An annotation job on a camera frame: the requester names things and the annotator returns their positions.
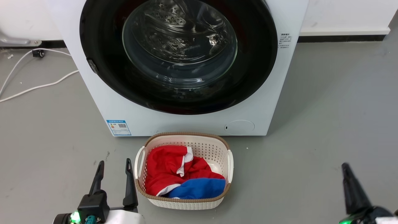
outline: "white baseboard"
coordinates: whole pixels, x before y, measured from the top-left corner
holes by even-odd
[[[300,36],[351,36],[351,35],[387,35],[390,33],[390,28],[374,28],[374,29],[347,29],[347,30],[332,30],[332,29],[313,29],[302,28]]]

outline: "white plastic basket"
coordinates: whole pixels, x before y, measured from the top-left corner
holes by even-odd
[[[146,158],[150,151],[162,145],[184,145],[192,147],[193,155],[204,158],[211,170],[224,176],[224,192],[215,198],[174,199],[152,196],[145,193],[147,175]],[[234,157],[225,140],[219,136],[189,132],[161,133],[148,139],[137,153],[134,163],[134,177],[137,190],[156,206],[180,210],[204,210],[217,207],[229,191],[234,175]]]

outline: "basket rim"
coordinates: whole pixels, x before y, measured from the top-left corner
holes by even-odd
[[[150,137],[147,142],[145,143],[145,147],[151,142],[153,139],[161,136],[201,136],[201,137],[209,137],[209,138],[215,138],[217,140],[220,140],[226,147],[227,150],[230,150],[228,143],[221,138],[220,136],[217,135],[212,135],[212,134],[204,134],[204,133],[198,133],[198,132],[164,132],[164,133],[159,133],[156,134],[152,137]],[[229,191],[231,187],[231,183],[228,183],[222,194],[215,198],[206,198],[206,199],[176,199],[176,198],[165,198],[165,197],[159,197],[159,196],[153,196],[147,194],[140,186],[139,180],[135,179],[135,186],[137,190],[146,198],[152,199],[152,200],[160,200],[160,201],[166,201],[166,202],[183,202],[183,203],[202,203],[202,202],[214,202],[217,200],[220,200],[223,198]]]

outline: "basket handle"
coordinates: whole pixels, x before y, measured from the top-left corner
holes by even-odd
[[[232,182],[234,177],[234,156],[231,150],[228,150],[228,183]]]
[[[138,176],[138,160],[142,154],[142,151],[145,149],[145,146],[142,146],[140,150],[138,150],[137,156],[135,157],[134,161],[134,178],[137,180],[139,178]],[[143,159],[141,160],[141,166],[140,169],[142,170],[142,165],[143,165]]]

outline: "clothes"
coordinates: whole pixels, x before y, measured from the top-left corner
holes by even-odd
[[[190,179],[167,194],[168,198],[205,199],[215,198],[223,193],[225,179]]]
[[[203,158],[194,157],[191,147],[164,145],[152,149],[146,159],[146,193],[165,195],[189,179],[224,179],[211,171]]]

